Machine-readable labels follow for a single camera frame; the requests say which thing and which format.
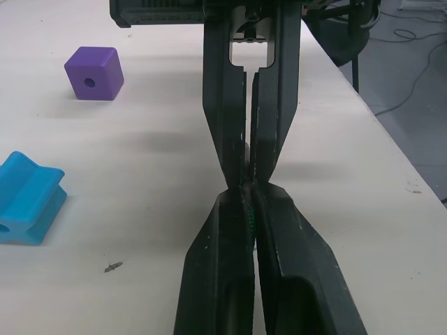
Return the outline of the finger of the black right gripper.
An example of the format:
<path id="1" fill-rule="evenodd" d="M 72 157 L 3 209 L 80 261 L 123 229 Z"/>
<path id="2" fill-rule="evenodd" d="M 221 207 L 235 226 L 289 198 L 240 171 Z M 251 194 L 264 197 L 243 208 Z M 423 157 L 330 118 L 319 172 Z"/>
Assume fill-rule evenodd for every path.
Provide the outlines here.
<path id="1" fill-rule="evenodd" d="M 298 106 L 301 3 L 276 1 L 265 30 L 267 66 L 255 73 L 251 98 L 250 173 L 267 182 Z"/>
<path id="2" fill-rule="evenodd" d="M 244 179 L 246 73 L 230 60 L 232 1 L 204 3 L 203 109 L 229 188 Z"/>

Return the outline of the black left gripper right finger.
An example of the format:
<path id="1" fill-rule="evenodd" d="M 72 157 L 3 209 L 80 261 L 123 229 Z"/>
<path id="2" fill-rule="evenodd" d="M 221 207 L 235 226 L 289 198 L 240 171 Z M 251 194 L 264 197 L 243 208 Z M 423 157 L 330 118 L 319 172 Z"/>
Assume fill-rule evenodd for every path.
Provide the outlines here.
<path id="1" fill-rule="evenodd" d="M 253 189 L 267 334 L 366 334 L 332 249 L 281 187 Z"/>

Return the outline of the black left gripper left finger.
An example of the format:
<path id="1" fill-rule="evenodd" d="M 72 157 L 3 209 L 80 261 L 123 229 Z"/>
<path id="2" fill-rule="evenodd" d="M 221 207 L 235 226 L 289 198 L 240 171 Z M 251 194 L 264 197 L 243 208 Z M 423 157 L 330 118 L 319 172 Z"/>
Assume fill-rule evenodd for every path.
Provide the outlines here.
<path id="1" fill-rule="evenodd" d="M 253 239 L 240 190 L 221 193 L 184 260 L 175 334 L 251 334 Z"/>

